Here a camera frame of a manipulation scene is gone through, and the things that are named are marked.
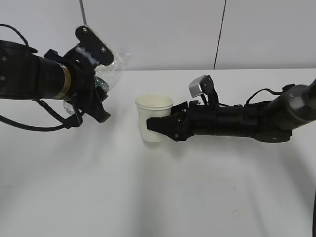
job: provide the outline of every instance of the white table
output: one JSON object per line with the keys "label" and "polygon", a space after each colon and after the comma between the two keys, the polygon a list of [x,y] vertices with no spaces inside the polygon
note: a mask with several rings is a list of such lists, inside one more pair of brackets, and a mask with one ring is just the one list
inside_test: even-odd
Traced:
{"label": "white table", "polygon": [[[51,133],[0,124],[0,236],[310,237],[316,122],[283,144],[142,141],[134,98],[190,101],[188,84],[203,74],[220,102],[237,104],[264,87],[309,84],[316,69],[125,72],[104,102],[112,114],[104,124],[85,117],[78,129]],[[21,122],[56,124],[34,102],[0,100],[0,108]]]}

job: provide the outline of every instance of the gold band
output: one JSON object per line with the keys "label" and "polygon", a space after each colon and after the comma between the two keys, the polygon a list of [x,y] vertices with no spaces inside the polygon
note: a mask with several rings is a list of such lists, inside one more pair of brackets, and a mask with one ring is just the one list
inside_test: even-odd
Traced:
{"label": "gold band", "polygon": [[59,94],[55,96],[55,99],[63,99],[64,96],[67,94],[68,90],[70,89],[70,85],[71,85],[71,75],[70,75],[68,69],[67,69],[64,65],[62,65],[62,64],[60,64],[60,63],[58,63],[58,64],[60,65],[60,67],[61,67],[61,68],[63,69],[63,71],[64,71],[64,74],[65,74],[65,82],[64,82],[64,87],[63,87],[62,90],[59,92]]}

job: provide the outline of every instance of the white wall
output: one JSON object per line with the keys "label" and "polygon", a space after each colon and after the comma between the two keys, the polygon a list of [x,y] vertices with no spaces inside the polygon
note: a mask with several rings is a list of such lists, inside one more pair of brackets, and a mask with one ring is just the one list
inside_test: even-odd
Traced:
{"label": "white wall", "polygon": [[108,44],[129,48],[129,69],[212,68],[223,0],[85,1],[88,24]]}
{"label": "white wall", "polygon": [[[10,0],[1,3],[0,22],[14,26],[44,55],[50,48],[64,54],[74,47],[75,29],[82,19],[78,0]],[[22,42],[3,27],[0,39]]]}
{"label": "white wall", "polygon": [[[129,70],[212,69],[225,0],[84,0],[88,24]],[[316,64],[315,0],[227,0],[218,69],[308,68]],[[11,0],[0,22],[19,29],[43,55],[78,41],[78,0]],[[17,41],[0,28],[0,39]]]}
{"label": "white wall", "polygon": [[314,68],[315,10],[315,0],[227,0],[217,68]]}

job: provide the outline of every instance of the paper cup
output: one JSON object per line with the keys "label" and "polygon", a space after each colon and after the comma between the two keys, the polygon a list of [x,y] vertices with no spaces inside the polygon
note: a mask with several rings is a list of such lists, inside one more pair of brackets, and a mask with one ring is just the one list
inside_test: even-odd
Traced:
{"label": "paper cup", "polygon": [[148,142],[160,142],[164,135],[147,129],[147,119],[152,117],[169,116],[173,101],[165,95],[147,94],[135,100],[140,130],[143,139]]}

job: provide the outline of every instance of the robotic arm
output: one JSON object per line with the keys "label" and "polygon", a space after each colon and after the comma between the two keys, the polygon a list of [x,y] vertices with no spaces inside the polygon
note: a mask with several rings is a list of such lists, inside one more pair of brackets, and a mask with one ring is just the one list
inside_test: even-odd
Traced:
{"label": "robotic arm", "polygon": [[[96,81],[95,68],[109,65],[114,56],[106,44],[87,26],[76,29],[79,43],[61,57],[50,49],[44,58],[34,55],[27,40],[12,26],[0,24],[15,31],[25,45],[0,40],[0,98],[34,100],[62,125],[33,127],[0,116],[0,121],[32,131],[55,131],[79,127],[82,115],[87,113],[98,122],[110,114],[103,106],[108,95]],[[41,99],[64,100],[73,106],[75,114],[63,118]]]}
{"label": "robotic arm", "polygon": [[149,130],[162,133],[174,141],[186,141],[193,135],[251,137],[260,142],[278,143],[290,140],[292,130],[316,120],[316,80],[311,85],[290,84],[273,101],[244,106],[219,103],[211,76],[195,79],[189,90],[199,101],[172,107],[171,115],[147,120]]}

